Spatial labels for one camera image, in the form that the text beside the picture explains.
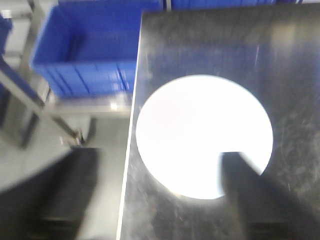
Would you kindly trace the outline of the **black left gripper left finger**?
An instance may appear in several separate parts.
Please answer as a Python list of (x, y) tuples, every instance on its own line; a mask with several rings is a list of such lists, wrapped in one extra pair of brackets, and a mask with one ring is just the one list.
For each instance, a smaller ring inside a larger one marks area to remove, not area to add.
[(0, 192), (2, 240), (74, 240), (98, 178), (95, 148), (74, 148)]

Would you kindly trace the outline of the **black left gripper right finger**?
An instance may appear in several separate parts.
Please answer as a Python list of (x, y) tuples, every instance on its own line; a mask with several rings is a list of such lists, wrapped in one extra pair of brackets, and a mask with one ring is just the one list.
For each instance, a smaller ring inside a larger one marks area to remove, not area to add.
[(304, 203), (259, 175), (238, 152), (221, 156), (221, 178), (242, 240), (318, 240), (320, 220)]

